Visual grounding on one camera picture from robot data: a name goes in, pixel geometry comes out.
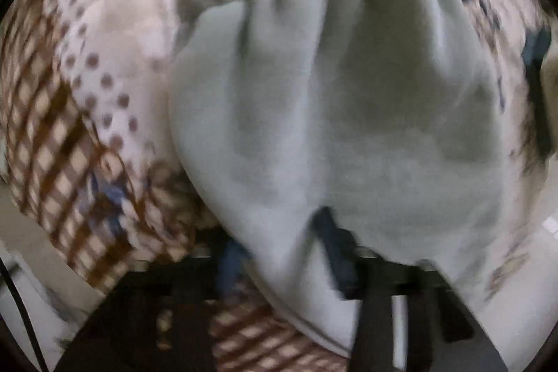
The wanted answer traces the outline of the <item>light grey fleece pants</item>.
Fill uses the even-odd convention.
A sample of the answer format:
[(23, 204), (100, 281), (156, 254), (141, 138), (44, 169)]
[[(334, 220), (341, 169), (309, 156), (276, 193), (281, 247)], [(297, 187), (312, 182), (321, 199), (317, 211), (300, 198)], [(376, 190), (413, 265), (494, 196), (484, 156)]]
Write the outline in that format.
[(270, 303), (347, 355), (356, 304), (311, 215), (470, 301), (500, 219), (494, 65), (461, 0), (177, 0), (169, 124), (187, 176)]

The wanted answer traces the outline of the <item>floral patterned bed blanket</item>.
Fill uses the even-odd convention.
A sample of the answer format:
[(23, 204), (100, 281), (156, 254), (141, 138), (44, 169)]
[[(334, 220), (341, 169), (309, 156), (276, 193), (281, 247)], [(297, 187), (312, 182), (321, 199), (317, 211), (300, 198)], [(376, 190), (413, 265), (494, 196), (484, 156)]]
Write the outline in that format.
[[(476, 301), (433, 261), (415, 264), (427, 261), (445, 277), (504, 371), (523, 371), (552, 344), (545, 336), (516, 348), (503, 303), (530, 259), (534, 211), (557, 152), (557, 76), (546, 65), (552, 32), (541, 69), (553, 142), (546, 160), (535, 142), (521, 54), (527, 31), (550, 27), (551, 18), (542, 0), (461, 4), (494, 65), (500, 219)], [(100, 294), (99, 304), (126, 273), (206, 256), (216, 236), (235, 240), (203, 202), (173, 142), (170, 79), (182, 35), (177, 0), (14, 0), (1, 23), (3, 174), (19, 211)], [(249, 256), (231, 292), (209, 303), (214, 371), (351, 371), (353, 346), (336, 354), (292, 325), (261, 292), (251, 266)], [(77, 333), (93, 311), (78, 320)]]

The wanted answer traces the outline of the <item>dark teal folded cloth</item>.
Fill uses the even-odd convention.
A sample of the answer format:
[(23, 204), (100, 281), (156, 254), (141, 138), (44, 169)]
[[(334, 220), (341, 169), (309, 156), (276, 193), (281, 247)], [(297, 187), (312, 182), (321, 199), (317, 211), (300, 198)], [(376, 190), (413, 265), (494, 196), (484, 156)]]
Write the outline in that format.
[(528, 99), (534, 116), (535, 142), (538, 153), (544, 160), (553, 151), (549, 117), (546, 113), (545, 97), (541, 82), (541, 69), (546, 53), (550, 49), (550, 43), (550, 27), (544, 26), (537, 30), (528, 30), (521, 54), (528, 84)]

